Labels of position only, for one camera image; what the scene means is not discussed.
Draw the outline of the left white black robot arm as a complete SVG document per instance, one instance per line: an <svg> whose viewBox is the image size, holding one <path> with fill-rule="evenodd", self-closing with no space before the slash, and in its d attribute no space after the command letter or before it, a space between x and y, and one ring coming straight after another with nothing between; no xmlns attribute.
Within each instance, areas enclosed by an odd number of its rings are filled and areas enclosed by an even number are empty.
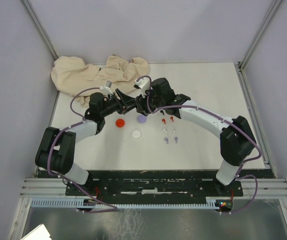
<svg viewBox="0 0 287 240"><path fill-rule="evenodd" d="M91 94L89 107L80 122L63 129L45 129L35 156L36 166L51 176L61 176L76 183L77 190L83 195L91 194L94 182L89 179L89 172L74 161L76 143L99 134L105 126L105 117L115 112L124 115L135 107L135 98L119 89L107 96L99 92Z"/></svg>

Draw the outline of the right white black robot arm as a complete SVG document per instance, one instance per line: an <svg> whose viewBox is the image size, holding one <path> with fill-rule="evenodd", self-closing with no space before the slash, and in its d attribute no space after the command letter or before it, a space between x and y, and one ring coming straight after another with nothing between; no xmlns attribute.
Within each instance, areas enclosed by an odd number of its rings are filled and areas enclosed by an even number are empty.
<svg viewBox="0 0 287 240"><path fill-rule="evenodd" d="M241 170L243 161L256 146L256 140L246 118L226 117L201 107L184 94L176 94L166 78L151 80L141 76L134 82L141 91L135 98L136 110L145 116L158 111L194 123L219 139L221 166L213 182L213 191L224 196Z"/></svg>

